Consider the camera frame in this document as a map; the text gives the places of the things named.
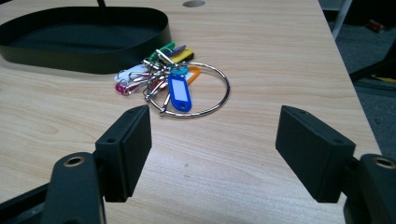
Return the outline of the white metal desk frame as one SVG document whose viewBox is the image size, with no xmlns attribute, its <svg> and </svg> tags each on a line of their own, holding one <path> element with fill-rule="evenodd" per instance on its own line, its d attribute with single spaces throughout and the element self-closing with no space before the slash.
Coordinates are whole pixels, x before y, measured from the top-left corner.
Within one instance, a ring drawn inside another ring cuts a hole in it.
<svg viewBox="0 0 396 224">
<path fill-rule="evenodd" d="M 353 0 L 337 0 L 337 16 L 332 28 L 332 37 L 337 38 Z"/>
</svg>

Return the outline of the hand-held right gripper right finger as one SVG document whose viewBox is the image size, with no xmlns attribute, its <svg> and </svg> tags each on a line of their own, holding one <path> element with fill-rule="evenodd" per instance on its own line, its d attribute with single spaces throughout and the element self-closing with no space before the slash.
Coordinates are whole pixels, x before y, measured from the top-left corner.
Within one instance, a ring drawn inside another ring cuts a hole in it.
<svg viewBox="0 0 396 224">
<path fill-rule="evenodd" d="M 356 144 L 312 114 L 282 105 L 276 150 L 319 203 L 337 203 Z"/>
</svg>

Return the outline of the small red object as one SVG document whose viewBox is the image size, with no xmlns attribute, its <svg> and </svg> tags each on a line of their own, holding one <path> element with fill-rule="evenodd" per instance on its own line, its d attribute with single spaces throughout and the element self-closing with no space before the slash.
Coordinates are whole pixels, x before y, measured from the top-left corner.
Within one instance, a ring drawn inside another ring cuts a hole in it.
<svg viewBox="0 0 396 224">
<path fill-rule="evenodd" d="M 366 27 L 375 33 L 382 33 L 385 30 L 385 26 L 375 20 L 368 20 Z"/>
</svg>

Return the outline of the aluminium floor rail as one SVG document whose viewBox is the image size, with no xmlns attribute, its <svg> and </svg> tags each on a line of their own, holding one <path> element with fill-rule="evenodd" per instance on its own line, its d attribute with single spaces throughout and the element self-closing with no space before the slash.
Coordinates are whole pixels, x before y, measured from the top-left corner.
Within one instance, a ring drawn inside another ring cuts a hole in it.
<svg viewBox="0 0 396 224">
<path fill-rule="evenodd" d="M 359 92 L 396 98 L 396 83 L 364 78 L 354 82 L 353 85 Z"/>
</svg>

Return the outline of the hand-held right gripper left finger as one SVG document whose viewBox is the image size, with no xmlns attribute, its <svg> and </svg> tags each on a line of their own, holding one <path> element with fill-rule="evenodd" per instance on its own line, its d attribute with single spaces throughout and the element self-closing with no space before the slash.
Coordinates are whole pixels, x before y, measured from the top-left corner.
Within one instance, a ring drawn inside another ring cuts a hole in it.
<svg viewBox="0 0 396 224">
<path fill-rule="evenodd" d="M 147 105 L 125 111 L 95 142 L 94 159 L 107 202 L 125 203 L 134 194 L 151 147 Z"/>
</svg>

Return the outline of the black key holder stand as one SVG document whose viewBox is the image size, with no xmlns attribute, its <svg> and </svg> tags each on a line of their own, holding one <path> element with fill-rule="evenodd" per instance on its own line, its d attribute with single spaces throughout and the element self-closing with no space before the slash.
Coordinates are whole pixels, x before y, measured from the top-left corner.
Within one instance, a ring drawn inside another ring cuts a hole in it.
<svg viewBox="0 0 396 224">
<path fill-rule="evenodd" d="M 167 15 L 150 7 L 55 7 L 0 25 L 11 63 L 91 74 L 132 67 L 172 41 Z"/>
</svg>

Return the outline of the bunch of colourful key tags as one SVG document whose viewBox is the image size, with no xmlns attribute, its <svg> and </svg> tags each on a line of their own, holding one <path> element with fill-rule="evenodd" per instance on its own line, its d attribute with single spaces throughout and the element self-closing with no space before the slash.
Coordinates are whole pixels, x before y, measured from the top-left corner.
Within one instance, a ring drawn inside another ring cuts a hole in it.
<svg viewBox="0 0 396 224">
<path fill-rule="evenodd" d="M 169 42 L 154 50 L 141 64 L 118 72 L 114 76 L 115 89 L 122 95 L 143 89 L 148 101 L 159 92 L 168 91 L 161 111 L 171 103 L 176 110 L 188 112 L 192 108 L 188 86 L 200 75 L 197 66 L 188 65 L 192 58 L 191 49 Z"/>
</svg>

